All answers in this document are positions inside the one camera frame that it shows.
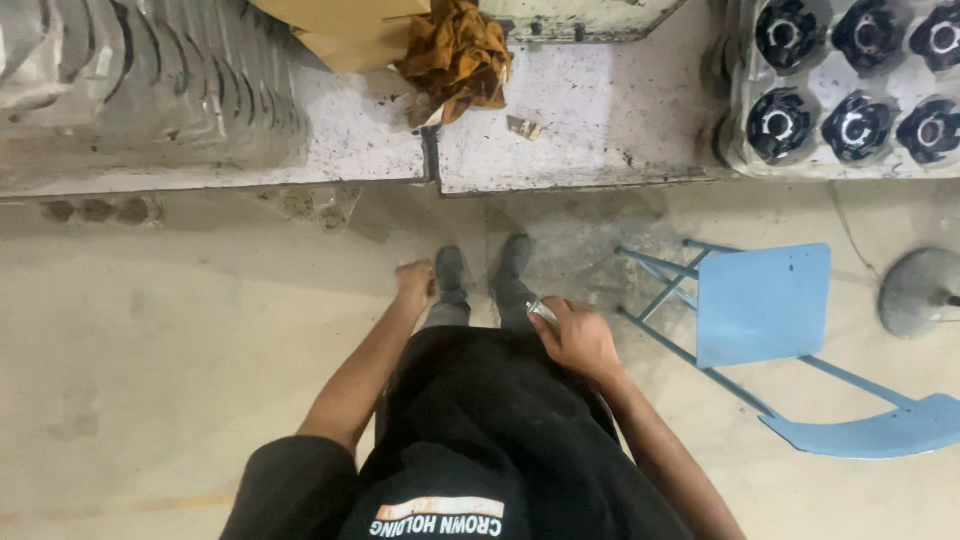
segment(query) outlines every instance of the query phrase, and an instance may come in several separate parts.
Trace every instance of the workbench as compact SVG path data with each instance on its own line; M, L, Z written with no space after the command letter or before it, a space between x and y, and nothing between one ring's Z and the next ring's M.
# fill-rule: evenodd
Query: workbench
M611 13L629 6L605 1ZM535 23L515 13L507 108L470 110L438 133L409 126L416 92L395 72L337 75L305 66L298 92L314 132L306 164L52 176L0 183L0 198L380 182L436 182L444 195L457 196L713 180L727 174L710 140L729 100L701 83L701 70L717 23L707 0L691 0L665 18L671 9L646 10L643 21L621 21L616 28L609 17L607 26L574 19L564 25L558 21L573 15L562 11L532 15L543 22L531 27ZM637 38L630 32L663 18L642 41L564 44L583 36ZM586 25L579 35L569 32L576 24ZM631 24L634 30L625 26ZM511 132L508 115L541 125L542 135L529 141Z

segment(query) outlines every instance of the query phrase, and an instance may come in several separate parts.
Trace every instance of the black t-shirt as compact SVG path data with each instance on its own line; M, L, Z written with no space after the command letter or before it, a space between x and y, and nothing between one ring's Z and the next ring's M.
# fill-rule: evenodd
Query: black t-shirt
M691 538L535 336L415 335L363 470L321 437L251 457L223 538Z

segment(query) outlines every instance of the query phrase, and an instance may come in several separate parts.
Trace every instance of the hand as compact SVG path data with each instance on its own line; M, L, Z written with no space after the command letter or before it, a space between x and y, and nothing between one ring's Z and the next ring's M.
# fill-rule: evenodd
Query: hand
M604 385L624 374L606 319L583 307L574 307L556 296L544 298L560 323L560 335L542 317L530 314L530 322L551 358L563 367Z
M394 274L396 275L396 296L399 299L417 302L418 306L426 309L426 301L433 293L436 278L433 263L429 260L418 260L412 264L400 266Z

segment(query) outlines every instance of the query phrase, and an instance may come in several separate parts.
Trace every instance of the cardboard box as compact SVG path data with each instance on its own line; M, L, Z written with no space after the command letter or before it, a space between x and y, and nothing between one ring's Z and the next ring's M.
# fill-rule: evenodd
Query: cardboard box
M410 16L430 0L253 0L297 28L303 44L336 73L386 67L407 54Z

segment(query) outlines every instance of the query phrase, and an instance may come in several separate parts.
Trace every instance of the blue chair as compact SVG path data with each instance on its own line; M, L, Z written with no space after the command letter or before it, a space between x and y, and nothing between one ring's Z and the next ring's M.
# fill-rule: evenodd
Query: blue chair
M931 452L960 442L960 401L944 394L915 401L813 356L824 346L829 246L752 252L694 240L685 240L684 246L702 250L686 266L617 248L619 255L635 259L666 285L638 316L624 307L617 312L756 409L759 420L794 448L836 457L882 459ZM670 279L664 271L677 276ZM698 298L681 289L687 278L699 281ZM674 294L697 312L696 356L647 325L650 316ZM895 409L844 424L790 422L716 370L787 357L796 357L869 392Z

